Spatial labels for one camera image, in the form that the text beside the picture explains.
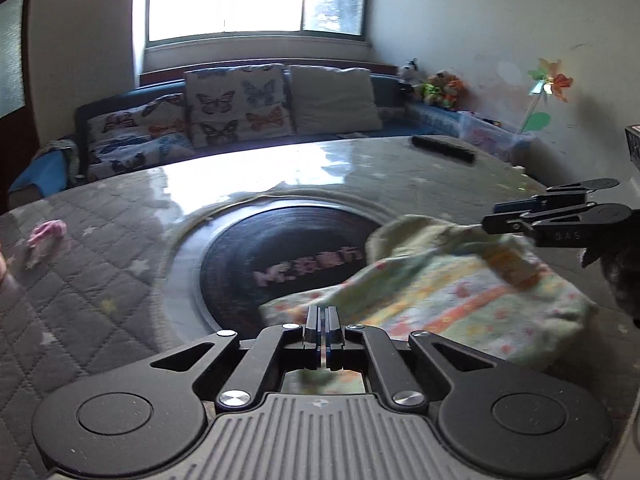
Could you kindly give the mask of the colourful patterned child's shirt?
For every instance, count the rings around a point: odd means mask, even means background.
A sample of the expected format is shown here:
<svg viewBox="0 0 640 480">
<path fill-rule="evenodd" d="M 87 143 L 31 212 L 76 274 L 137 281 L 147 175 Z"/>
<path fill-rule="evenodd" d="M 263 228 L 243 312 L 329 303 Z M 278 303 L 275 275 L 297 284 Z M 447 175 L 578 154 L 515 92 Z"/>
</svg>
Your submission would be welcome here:
<svg viewBox="0 0 640 480">
<path fill-rule="evenodd" d="M 269 324 L 304 322 L 334 307 L 404 340 L 417 330 L 543 370 L 586 327 L 595 306 L 539 259 L 523 237 L 489 235 L 407 214 L 376 230 L 367 266 L 342 284 L 298 292 L 259 308 Z"/>
</svg>

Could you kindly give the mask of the clear plastic storage box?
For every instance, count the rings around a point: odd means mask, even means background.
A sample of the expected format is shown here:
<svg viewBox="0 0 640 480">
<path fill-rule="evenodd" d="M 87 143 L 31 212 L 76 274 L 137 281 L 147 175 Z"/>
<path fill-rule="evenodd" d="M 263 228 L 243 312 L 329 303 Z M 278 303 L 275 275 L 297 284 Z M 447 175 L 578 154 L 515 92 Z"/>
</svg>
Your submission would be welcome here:
<svg viewBox="0 0 640 480">
<path fill-rule="evenodd" d="M 469 112 L 460 112 L 459 115 L 461 141 L 512 165 L 518 165 L 525 158 L 536 140 L 531 133 L 514 133 Z"/>
</svg>

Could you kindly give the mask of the black remote control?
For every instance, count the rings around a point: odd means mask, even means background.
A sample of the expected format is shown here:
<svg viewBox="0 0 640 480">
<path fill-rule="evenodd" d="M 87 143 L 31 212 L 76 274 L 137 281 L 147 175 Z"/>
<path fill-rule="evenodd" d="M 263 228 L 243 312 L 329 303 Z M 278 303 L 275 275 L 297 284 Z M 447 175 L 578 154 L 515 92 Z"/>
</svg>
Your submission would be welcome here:
<svg viewBox="0 0 640 480">
<path fill-rule="evenodd" d="M 472 151 L 449 142 L 436 140 L 434 136 L 412 136 L 411 144 L 419 150 L 460 160 L 468 165 L 473 165 L 476 159 Z"/>
</svg>

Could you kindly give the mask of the black round induction cooktop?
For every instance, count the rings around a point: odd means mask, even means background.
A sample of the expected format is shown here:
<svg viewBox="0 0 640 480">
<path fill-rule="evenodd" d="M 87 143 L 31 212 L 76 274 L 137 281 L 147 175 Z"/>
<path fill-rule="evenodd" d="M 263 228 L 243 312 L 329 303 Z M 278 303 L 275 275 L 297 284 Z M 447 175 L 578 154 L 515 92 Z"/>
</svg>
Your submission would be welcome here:
<svg viewBox="0 0 640 480">
<path fill-rule="evenodd" d="M 262 304 L 338 285 L 367 265 L 381 226 L 343 206 L 290 202 L 252 212 L 215 234 L 198 267 L 198 306 L 222 328 L 256 336 Z"/>
</svg>

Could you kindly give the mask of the colourful paper pinwheel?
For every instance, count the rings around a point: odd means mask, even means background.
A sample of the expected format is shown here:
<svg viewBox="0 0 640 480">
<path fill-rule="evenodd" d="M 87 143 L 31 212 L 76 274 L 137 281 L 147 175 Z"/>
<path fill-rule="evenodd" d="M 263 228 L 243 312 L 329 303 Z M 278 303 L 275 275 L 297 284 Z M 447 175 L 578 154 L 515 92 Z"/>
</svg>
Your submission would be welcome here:
<svg viewBox="0 0 640 480">
<path fill-rule="evenodd" d="M 560 60 L 548 61 L 538 58 L 537 67 L 527 73 L 534 84 L 528 94 L 530 102 L 518 126 L 518 133 L 538 132 L 547 128 L 551 122 L 551 115 L 548 112 L 538 112 L 538 105 L 541 102 L 547 103 L 550 98 L 566 102 L 565 92 L 574 84 L 574 79 L 563 72 Z"/>
</svg>

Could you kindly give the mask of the orange plush toy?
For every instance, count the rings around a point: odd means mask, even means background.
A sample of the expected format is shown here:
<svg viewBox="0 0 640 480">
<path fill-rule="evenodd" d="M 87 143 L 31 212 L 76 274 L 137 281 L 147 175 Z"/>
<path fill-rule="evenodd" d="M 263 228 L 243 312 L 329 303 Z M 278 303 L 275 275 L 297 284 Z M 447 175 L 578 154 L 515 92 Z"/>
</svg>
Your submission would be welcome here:
<svg viewBox="0 0 640 480">
<path fill-rule="evenodd" d="M 463 81 L 457 76 L 451 75 L 442 87 L 442 106 L 447 110 L 457 108 L 458 99 L 465 92 Z"/>
</svg>

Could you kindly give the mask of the brown plush bear green vest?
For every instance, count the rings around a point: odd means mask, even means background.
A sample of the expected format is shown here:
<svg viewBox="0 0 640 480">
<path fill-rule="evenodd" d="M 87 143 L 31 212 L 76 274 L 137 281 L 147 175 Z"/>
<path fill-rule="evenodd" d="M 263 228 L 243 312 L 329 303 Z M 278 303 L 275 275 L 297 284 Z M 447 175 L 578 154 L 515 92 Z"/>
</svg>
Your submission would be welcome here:
<svg viewBox="0 0 640 480">
<path fill-rule="evenodd" d="M 431 106 L 441 106 L 445 99 L 445 87 L 450 73 L 438 72 L 426 78 L 422 87 L 423 102 Z"/>
</svg>

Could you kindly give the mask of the black white plush cow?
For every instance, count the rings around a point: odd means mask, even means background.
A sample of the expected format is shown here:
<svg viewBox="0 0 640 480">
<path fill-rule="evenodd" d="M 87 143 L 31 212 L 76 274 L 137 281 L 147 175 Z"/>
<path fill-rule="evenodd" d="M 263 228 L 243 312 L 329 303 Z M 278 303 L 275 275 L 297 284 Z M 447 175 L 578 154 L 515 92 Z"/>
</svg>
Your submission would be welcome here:
<svg viewBox="0 0 640 480">
<path fill-rule="evenodd" d="M 412 58 L 398 70 L 400 84 L 405 91 L 421 92 L 423 79 L 415 58 Z"/>
</svg>

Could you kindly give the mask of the plain beige cushion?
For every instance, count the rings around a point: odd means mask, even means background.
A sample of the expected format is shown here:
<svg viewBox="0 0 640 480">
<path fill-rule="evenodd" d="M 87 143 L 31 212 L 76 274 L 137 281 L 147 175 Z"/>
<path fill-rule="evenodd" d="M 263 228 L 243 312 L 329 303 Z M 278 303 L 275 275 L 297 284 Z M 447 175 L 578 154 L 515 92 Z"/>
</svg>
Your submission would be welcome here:
<svg viewBox="0 0 640 480">
<path fill-rule="evenodd" d="M 288 72 L 298 133 L 342 134 L 383 128 L 370 70 L 291 65 Z"/>
</svg>

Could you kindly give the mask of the small pink toy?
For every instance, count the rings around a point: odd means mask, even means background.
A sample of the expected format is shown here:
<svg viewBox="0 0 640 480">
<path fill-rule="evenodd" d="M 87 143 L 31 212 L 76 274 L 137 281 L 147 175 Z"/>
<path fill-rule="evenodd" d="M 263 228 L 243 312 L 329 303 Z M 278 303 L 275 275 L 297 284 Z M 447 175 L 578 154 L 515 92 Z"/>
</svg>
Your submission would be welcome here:
<svg viewBox="0 0 640 480">
<path fill-rule="evenodd" d="M 32 230 L 27 240 L 30 255 L 36 259 L 52 255 L 60 247 L 66 231 L 67 226 L 63 220 L 42 222 Z"/>
</svg>

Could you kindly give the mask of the lying butterfly print cushion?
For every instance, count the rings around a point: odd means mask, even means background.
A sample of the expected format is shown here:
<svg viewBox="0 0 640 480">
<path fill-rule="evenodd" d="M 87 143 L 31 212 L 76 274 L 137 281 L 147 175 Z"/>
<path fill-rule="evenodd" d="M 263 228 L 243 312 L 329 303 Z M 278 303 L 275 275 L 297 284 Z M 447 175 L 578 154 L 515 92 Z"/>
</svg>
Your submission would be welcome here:
<svg viewBox="0 0 640 480">
<path fill-rule="evenodd" d="M 181 93 L 88 120 L 88 178 L 102 180 L 192 158 Z"/>
</svg>

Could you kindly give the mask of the upright butterfly print cushion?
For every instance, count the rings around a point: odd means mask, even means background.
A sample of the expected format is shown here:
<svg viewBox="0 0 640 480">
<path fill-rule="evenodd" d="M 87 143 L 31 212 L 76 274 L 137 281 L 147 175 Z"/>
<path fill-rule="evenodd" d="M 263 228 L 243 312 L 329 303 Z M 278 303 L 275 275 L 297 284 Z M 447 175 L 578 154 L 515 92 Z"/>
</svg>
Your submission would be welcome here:
<svg viewBox="0 0 640 480">
<path fill-rule="evenodd" d="M 184 74 L 186 119 L 196 148 L 292 136 L 282 64 Z"/>
</svg>

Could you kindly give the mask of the blue sofa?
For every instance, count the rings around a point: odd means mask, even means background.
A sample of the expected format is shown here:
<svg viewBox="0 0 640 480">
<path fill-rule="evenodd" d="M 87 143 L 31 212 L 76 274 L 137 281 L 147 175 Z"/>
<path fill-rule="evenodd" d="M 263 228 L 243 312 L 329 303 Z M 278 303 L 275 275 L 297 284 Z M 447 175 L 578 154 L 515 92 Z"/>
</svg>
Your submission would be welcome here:
<svg viewBox="0 0 640 480">
<path fill-rule="evenodd" d="M 184 83 L 171 81 L 78 108 L 76 131 L 49 142 L 9 187 L 9 207 L 140 169 L 218 153 L 272 146 L 386 136 L 461 136 L 463 114 L 409 100 L 409 86 L 371 76 L 382 128 L 373 131 L 240 133 L 235 122 L 201 143 L 186 132 Z"/>
</svg>

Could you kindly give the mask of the dark wooden door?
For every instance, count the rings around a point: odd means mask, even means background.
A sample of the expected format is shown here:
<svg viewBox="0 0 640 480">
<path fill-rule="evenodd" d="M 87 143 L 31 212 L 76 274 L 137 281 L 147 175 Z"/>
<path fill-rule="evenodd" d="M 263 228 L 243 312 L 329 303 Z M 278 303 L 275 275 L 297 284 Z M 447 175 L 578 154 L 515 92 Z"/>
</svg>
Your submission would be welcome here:
<svg viewBox="0 0 640 480">
<path fill-rule="evenodd" d="M 1 194 L 39 146 L 28 66 L 29 0 L 1 0 Z"/>
</svg>

